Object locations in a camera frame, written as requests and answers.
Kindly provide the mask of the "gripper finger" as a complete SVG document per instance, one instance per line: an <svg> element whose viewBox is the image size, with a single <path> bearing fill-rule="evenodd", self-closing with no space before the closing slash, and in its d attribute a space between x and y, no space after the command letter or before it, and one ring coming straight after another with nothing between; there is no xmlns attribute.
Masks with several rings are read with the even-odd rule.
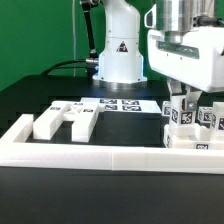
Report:
<svg viewBox="0 0 224 224"><path fill-rule="evenodd" d="M184 110L185 111L196 111L197 110L197 102L202 94L202 91L187 85L186 96L184 98Z"/></svg>
<svg viewBox="0 0 224 224"><path fill-rule="evenodd" d="M170 98L182 95L181 82L172 78L167 79L167 87L170 93Z"/></svg>

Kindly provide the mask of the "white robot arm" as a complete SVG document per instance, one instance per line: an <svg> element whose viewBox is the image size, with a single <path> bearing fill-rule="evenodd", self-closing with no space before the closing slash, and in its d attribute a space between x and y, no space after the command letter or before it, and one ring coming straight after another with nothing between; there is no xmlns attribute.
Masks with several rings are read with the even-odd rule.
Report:
<svg viewBox="0 0 224 224"><path fill-rule="evenodd" d="M93 81L117 89L144 84L140 24L147 34L152 70L168 77L172 94L186 85L184 107L195 110L202 92L224 91L224 20L216 0L156 0L144 17L125 0L103 0L105 48Z"/></svg>

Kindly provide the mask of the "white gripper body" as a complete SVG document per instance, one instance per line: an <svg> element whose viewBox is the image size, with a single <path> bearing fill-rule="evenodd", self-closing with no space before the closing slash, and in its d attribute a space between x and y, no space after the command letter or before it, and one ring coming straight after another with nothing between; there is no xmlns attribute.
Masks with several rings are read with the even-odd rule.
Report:
<svg viewBox="0 0 224 224"><path fill-rule="evenodd" d="M181 44L151 29L147 42L152 70L204 92L224 91L224 28L199 27Z"/></svg>

